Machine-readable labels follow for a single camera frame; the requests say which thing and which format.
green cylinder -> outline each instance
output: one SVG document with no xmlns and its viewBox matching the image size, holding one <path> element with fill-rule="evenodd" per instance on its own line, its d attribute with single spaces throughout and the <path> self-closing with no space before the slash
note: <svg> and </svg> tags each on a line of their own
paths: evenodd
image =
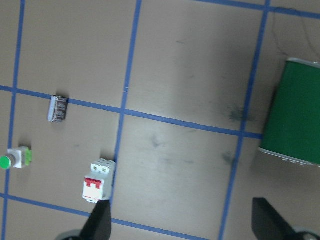
<svg viewBox="0 0 320 240">
<path fill-rule="evenodd" d="M 287 60 L 260 150 L 320 165 L 320 64 Z"/>
</svg>

green push button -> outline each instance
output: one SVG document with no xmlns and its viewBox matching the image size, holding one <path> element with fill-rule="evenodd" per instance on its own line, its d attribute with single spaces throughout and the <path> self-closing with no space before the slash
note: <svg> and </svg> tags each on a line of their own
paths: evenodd
<svg viewBox="0 0 320 240">
<path fill-rule="evenodd" d="M 11 164 L 11 160 L 8 156 L 0 157 L 0 168 L 7 170 L 11 167 Z"/>
<path fill-rule="evenodd" d="M 28 149 L 25 151 L 25 165 L 29 166 L 31 162 L 32 162 L 32 151 Z"/>
</svg>

floor stain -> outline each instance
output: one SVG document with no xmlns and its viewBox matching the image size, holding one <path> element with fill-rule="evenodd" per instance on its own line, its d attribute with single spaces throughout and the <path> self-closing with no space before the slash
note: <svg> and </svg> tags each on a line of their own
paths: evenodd
<svg viewBox="0 0 320 240">
<path fill-rule="evenodd" d="M 239 107 L 238 105 L 234 105 L 233 107 L 228 107 L 230 109 L 230 114 L 229 114 L 229 119 L 232 122 L 241 122 L 241 121 L 249 121 L 252 122 L 254 121 L 254 117 L 251 115 L 244 116 L 244 108 Z"/>
<path fill-rule="evenodd" d="M 185 44 L 185 42 L 183 42 L 183 41 L 176 41 L 176 43 L 177 44 L 183 44 L 183 45 Z"/>
<path fill-rule="evenodd" d="M 194 164 L 195 162 L 192 160 L 183 160 L 186 164 Z"/>
<path fill-rule="evenodd" d="M 174 164 L 172 159 L 170 159 L 170 158 L 160 158 L 159 162 L 162 164 L 166 164 L 166 165 Z"/>
<path fill-rule="evenodd" d="M 221 155 L 226 165 L 232 166 L 234 164 L 235 158 L 231 151 L 226 151 Z"/>
<path fill-rule="evenodd" d="M 157 135 L 153 135 L 151 137 L 151 143 L 152 143 L 152 146 L 157 149 L 159 147 L 165 147 L 166 146 L 166 143 L 163 142 L 163 141 L 160 141 L 159 138 L 157 137 Z"/>
<path fill-rule="evenodd" d="M 186 131 L 186 133 L 191 134 L 191 133 L 194 133 L 194 132 L 196 132 L 196 131 L 197 131 L 196 129 L 193 129 L 193 130 L 188 130 L 188 131 Z"/>
</svg>

blue tape line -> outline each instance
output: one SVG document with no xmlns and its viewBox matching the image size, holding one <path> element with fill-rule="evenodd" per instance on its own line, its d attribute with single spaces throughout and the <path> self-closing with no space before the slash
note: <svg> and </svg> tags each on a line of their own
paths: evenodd
<svg viewBox="0 0 320 240">
<path fill-rule="evenodd" d="M 69 213 L 69 214 L 75 214 L 75 215 L 80 215 L 80 216 L 84 216 L 84 217 L 89 217 L 90 216 L 90 213 L 85 212 L 85 211 L 79 211 L 79 210 L 71 209 L 71 208 L 68 208 L 68 207 L 52 205 L 52 204 L 48 204 L 48 203 L 44 203 L 44 202 L 40 202 L 40 201 L 34 201 L 34 200 L 30 200 L 30 199 L 25 199 L 25 198 L 22 198 L 22 197 L 8 195 L 7 198 L 9 200 L 13 200 L 13 201 L 16 201 L 16 202 L 20 202 L 20 203 L 24 203 L 24 204 L 30 204 L 30 205 L 34 205 L 34 206 L 38 206 L 38 207 L 42 207 L 42 208 L 46 208 L 46 209 L 57 210 L 57 211 L 65 212 L 65 213 Z"/>
<path fill-rule="evenodd" d="M 17 89 L 17 87 L 18 87 L 18 74 L 19 74 L 19 65 L 20 65 L 22 33 L 23 33 L 23 28 L 24 28 L 25 5 L 26 5 L 25 0 L 21 0 L 20 1 L 18 36 L 17 36 L 16 50 L 15 50 L 14 74 L 13 74 L 13 88 L 14 89 Z"/>
<path fill-rule="evenodd" d="M 309 18 L 309 19 L 320 19 L 319 13 L 299 11 L 296 9 L 290 9 L 290 8 L 284 8 L 284 7 L 274 7 L 274 6 L 271 6 L 269 8 L 269 10 L 270 10 L 270 12 L 277 13 L 277 14 L 286 14 L 286 15 L 304 17 L 304 18 Z"/>
<path fill-rule="evenodd" d="M 23 89 L 19 89 L 19 88 L 16 90 L 16 93 L 27 95 L 27 96 L 33 96 L 33 97 L 37 97 L 37 98 L 41 98 L 41 99 L 51 99 L 50 94 L 40 93 L 40 92 L 36 92 L 36 91 L 23 90 Z"/>
<path fill-rule="evenodd" d="M 220 128 L 220 127 L 215 127 L 215 126 L 200 125 L 200 124 L 193 123 L 193 122 L 181 121 L 181 120 L 177 120 L 177 119 L 173 119 L 173 118 L 151 115 L 151 114 L 147 114 L 147 113 L 143 113 L 143 112 L 139 112 L 139 111 L 134 111 L 134 110 L 126 109 L 124 111 L 124 113 L 126 115 L 130 115 L 130 116 L 134 116 L 134 117 L 155 120 L 158 122 L 178 125 L 178 126 L 182 126 L 182 127 L 186 127 L 186 128 L 191 128 L 191 129 L 199 129 L 199 130 L 220 133 L 220 134 L 228 134 L 228 135 L 233 135 L 233 136 L 240 136 L 240 134 L 241 134 L 241 132 L 238 130 L 230 130 L 230 129 Z"/>
<path fill-rule="evenodd" d="M 37 98 L 42 98 L 42 99 L 50 99 L 51 95 L 46 94 L 46 93 L 40 93 L 36 91 L 30 91 L 30 90 L 24 90 L 24 89 L 17 89 L 16 90 L 17 94 L 23 94 L 27 96 L 33 96 Z M 88 107 L 88 108 L 94 108 L 94 109 L 101 109 L 113 113 L 120 113 L 121 108 L 118 107 L 113 107 L 113 106 L 106 106 L 106 105 L 101 105 L 101 104 L 96 104 L 92 102 L 87 102 L 87 101 L 81 101 L 81 100 L 76 100 L 76 99 L 69 99 L 68 102 L 70 104 L 75 104 L 83 107 Z M 144 118 L 144 119 L 150 119 L 158 122 L 163 122 L 163 123 L 168 123 L 168 124 L 173 124 L 173 125 L 178 125 L 181 127 L 186 127 L 186 128 L 192 128 L 192 129 L 198 129 L 198 130 L 204 130 L 208 132 L 214 132 L 214 133 L 221 133 L 221 134 L 227 134 L 227 135 L 233 135 L 233 136 L 240 136 L 241 132 L 238 130 L 231 130 L 231 129 L 226 129 L 226 128 L 220 128 L 220 127 L 214 127 L 214 126 L 207 126 L 207 125 L 201 125 L 193 122 L 187 122 L 187 121 L 181 121 L 173 118 L 167 118 L 163 116 L 156 116 L 156 115 L 151 115 L 139 111 L 134 111 L 134 110 L 129 110 L 125 109 L 124 110 L 125 115 L 130 115 L 134 117 L 139 117 L 139 118 Z M 253 132 L 245 132 L 243 134 L 245 138 L 253 138 L 253 139 L 262 139 L 262 134 L 259 133 L 253 133 Z"/>
<path fill-rule="evenodd" d="M 13 72 L 13 85 L 12 85 L 12 89 L 11 89 L 11 91 L 12 91 L 11 113 L 10 113 L 10 124 L 9 124 L 8 144 L 7 144 L 9 149 L 12 147 L 12 139 L 13 139 L 13 134 L 14 134 L 16 96 L 17 96 L 16 90 L 17 90 L 17 86 L 18 86 L 21 43 L 22 43 L 22 34 L 23 34 L 23 26 L 24 26 L 24 17 L 25 17 L 25 4 L 26 4 L 25 0 L 20 1 L 19 25 L 18 25 L 15 60 L 14 60 L 14 72 Z M 1 240 L 6 239 L 9 182 L 10 182 L 10 170 L 7 170 L 5 172 Z"/>
<path fill-rule="evenodd" d="M 146 231 L 150 231 L 150 232 L 153 232 L 153 233 L 169 235 L 169 236 L 173 236 L 173 237 L 181 238 L 181 239 L 207 240 L 206 238 L 202 238 L 202 237 L 191 236 L 191 235 L 187 235 L 187 234 L 183 234 L 183 233 L 179 233 L 179 232 L 163 230 L 163 229 L 160 229 L 160 228 L 155 228 L 155 227 L 151 227 L 151 226 L 145 226 L 145 225 L 136 224 L 136 223 L 132 223 L 132 222 L 129 222 L 129 221 L 123 221 L 123 220 L 119 220 L 119 219 L 115 219 L 115 218 L 112 219 L 112 222 L 114 224 L 119 224 L 119 225 L 131 227 L 131 228 L 135 228 L 135 229 L 146 230 Z"/>
<path fill-rule="evenodd" d="M 27 95 L 27 96 L 33 96 L 33 97 L 42 98 L 42 99 L 51 99 L 51 95 L 46 94 L 46 93 L 24 90 L 24 89 L 19 89 L 19 88 L 16 90 L 16 92 L 18 94 L 23 94 L 23 95 Z M 101 105 L 101 104 L 92 103 L 92 102 L 88 102 L 88 101 L 81 101 L 81 100 L 69 98 L 68 103 L 83 106 L 83 107 L 93 108 L 93 109 L 101 109 L 101 110 L 105 110 L 105 111 L 109 111 L 109 112 L 113 112 L 113 113 L 120 113 L 119 107 L 106 106 L 106 105 Z"/>
<path fill-rule="evenodd" d="M 240 2 L 240 1 L 232 1 L 232 0 L 194 0 L 196 2 L 204 2 L 204 3 L 211 3 L 211 4 L 219 4 L 225 6 L 232 6 L 244 9 L 253 9 L 253 10 L 260 10 L 264 9 L 263 5 Z"/>
<path fill-rule="evenodd" d="M 252 92 L 253 92 L 253 88 L 254 88 L 254 84 L 255 84 L 260 53 L 261 53 L 261 49 L 262 49 L 262 44 L 263 44 L 264 35 L 265 35 L 265 29 L 266 29 L 267 20 L 268 20 L 268 14 L 269 14 L 269 10 L 270 10 L 270 4 L 271 4 L 271 0 L 265 0 L 264 11 L 263 11 L 262 19 L 261 19 L 260 30 L 259 30 L 259 34 L 258 34 L 256 48 L 255 48 L 250 79 L 249 79 L 249 83 L 248 83 L 248 87 L 247 87 L 247 91 L 246 91 L 246 96 L 245 96 L 244 109 L 243 109 L 243 121 L 241 122 L 241 128 L 240 128 L 240 131 L 242 133 L 246 129 L 246 124 L 247 124 L 246 119 L 247 119 L 247 116 L 249 113 Z M 233 192 L 233 188 L 234 188 L 234 184 L 235 184 L 235 180 L 236 180 L 237 169 L 238 169 L 239 159 L 241 156 L 243 141 L 244 141 L 243 135 L 239 136 L 237 147 L 236 147 L 236 152 L 235 152 L 235 159 L 234 159 L 234 163 L 232 165 L 229 185 L 228 185 L 225 203 L 224 203 L 224 209 L 223 209 L 222 220 L 221 220 L 221 227 L 220 227 L 219 237 L 218 237 L 219 240 L 223 240 L 224 235 L 225 235 L 227 218 L 228 218 L 230 203 L 231 203 L 231 197 L 232 197 L 232 192 Z"/>
<path fill-rule="evenodd" d="M 0 90 L 1 91 L 6 91 L 6 92 L 12 92 L 13 88 L 10 87 L 10 86 L 2 86 L 2 85 L 0 85 Z"/>
<path fill-rule="evenodd" d="M 127 99 L 128 99 L 132 65 L 133 65 L 133 61 L 134 61 L 134 54 L 135 54 L 141 5 L 142 5 L 142 0 L 136 0 L 133 23 L 132 23 L 130 48 L 129 48 L 129 53 L 128 53 L 128 61 L 127 61 L 127 66 L 126 66 L 125 81 L 124 81 L 124 87 L 123 87 L 121 112 L 120 112 L 118 132 L 117 132 L 117 137 L 116 137 L 116 144 L 115 144 L 115 149 L 114 149 L 114 161 L 116 163 L 118 162 L 121 140 L 122 140 L 122 132 L 123 132 L 123 128 L 124 128 L 125 109 L 126 109 Z M 112 188 L 112 193 L 111 193 L 111 198 L 110 198 L 111 207 L 113 205 L 113 198 L 114 198 L 114 192 L 115 192 L 115 188 L 116 188 L 117 174 L 118 174 L 118 168 L 116 167 L 114 177 L 113 177 L 113 188 Z"/>
<path fill-rule="evenodd" d="M 121 111 L 121 109 L 119 107 L 106 106 L 106 105 L 101 105 L 101 104 L 87 102 L 87 101 L 69 99 L 68 102 L 70 104 L 75 104 L 75 105 L 88 107 L 88 108 L 94 108 L 94 109 L 101 109 L 101 110 L 105 110 L 105 111 L 109 111 L 109 112 L 113 112 L 113 113 L 120 113 L 120 111 Z"/>
<path fill-rule="evenodd" d="M 259 139 L 262 140 L 263 139 L 263 135 L 259 134 L 259 133 L 254 133 L 254 132 L 244 132 L 243 136 L 245 138 L 250 138 L 250 139 Z"/>
</svg>

white circuit breaker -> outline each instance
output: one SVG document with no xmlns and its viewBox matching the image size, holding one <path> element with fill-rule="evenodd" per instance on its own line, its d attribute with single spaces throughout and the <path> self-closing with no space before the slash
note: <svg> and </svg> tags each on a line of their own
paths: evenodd
<svg viewBox="0 0 320 240">
<path fill-rule="evenodd" d="M 84 177 L 82 197 L 90 203 L 109 200 L 116 163 L 103 158 L 91 164 L 91 172 Z"/>
</svg>

